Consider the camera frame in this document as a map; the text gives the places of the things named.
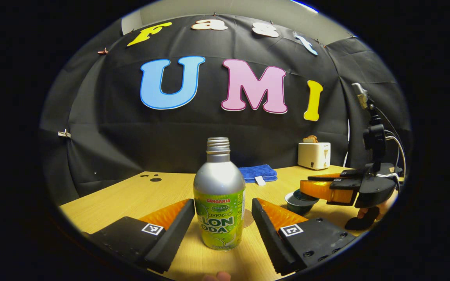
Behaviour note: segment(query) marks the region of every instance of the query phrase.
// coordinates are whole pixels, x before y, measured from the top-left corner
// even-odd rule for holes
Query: folded towel
[[[274,171],[268,164],[254,167],[243,167],[239,168],[239,171],[241,171],[241,173],[243,174],[246,183],[254,183],[255,176],[262,176],[265,181],[277,180],[277,172]]]
[[[277,180],[277,176],[270,176],[270,177],[268,177],[268,178],[263,178],[263,180],[265,181],[265,182],[267,182],[267,181],[274,181],[274,180]],[[256,180],[253,178],[252,180],[244,180],[246,183],[255,183],[256,182]]]

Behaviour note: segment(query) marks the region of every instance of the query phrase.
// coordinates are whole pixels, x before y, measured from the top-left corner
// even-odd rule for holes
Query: blue letter
[[[140,99],[144,105],[155,110],[170,110],[186,105],[197,92],[199,65],[205,61],[204,57],[182,57],[178,60],[184,66],[182,88],[173,94],[161,91],[163,71],[170,65],[168,59],[158,59],[141,66],[143,78],[140,86]]]
[[[295,35],[296,38],[300,39],[300,41],[302,42],[303,46],[305,46],[305,48],[307,48],[307,50],[309,50],[310,53],[313,53],[314,55],[317,55],[316,50],[312,49],[312,44],[310,44],[310,42],[308,42],[305,38],[299,36],[299,35]]]

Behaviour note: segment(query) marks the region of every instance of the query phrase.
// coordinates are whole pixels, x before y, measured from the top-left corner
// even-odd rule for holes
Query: table surface
[[[251,210],[252,199],[256,197],[285,208],[284,197],[300,188],[300,180],[315,174],[339,173],[344,169],[348,168],[331,165],[320,171],[301,166],[275,169],[278,177],[276,181],[267,182],[263,186],[246,183],[245,208]],[[194,176],[195,174],[144,171],[66,203],[61,206],[61,210],[80,231],[94,233],[121,217],[138,219],[183,199],[193,198]],[[151,181],[153,178],[160,178],[161,181]],[[325,200],[320,199],[305,217],[324,217],[344,228],[350,218],[357,216],[357,212],[358,209],[353,206],[327,205]],[[363,233],[348,232],[356,236]],[[175,280],[200,281],[204,274],[215,275],[218,271],[229,272],[234,281],[268,281],[283,277],[275,273],[255,222],[244,228],[243,240],[235,249],[215,251],[203,244],[197,216],[194,216],[170,270],[162,275]]]

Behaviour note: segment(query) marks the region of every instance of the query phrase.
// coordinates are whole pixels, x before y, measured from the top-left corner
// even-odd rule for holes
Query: soda bottle
[[[226,251],[237,247],[242,239],[244,177],[230,161],[227,137],[208,138],[206,154],[207,161],[193,182],[195,213],[204,244]]]

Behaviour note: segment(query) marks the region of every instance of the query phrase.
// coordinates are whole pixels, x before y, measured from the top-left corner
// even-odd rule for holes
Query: green label
[[[216,250],[237,247],[243,234],[244,190],[208,195],[194,190],[195,212],[204,244]]]
[[[211,210],[215,212],[225,212],[228,209],[229,209],[228,205],[211,206]]]

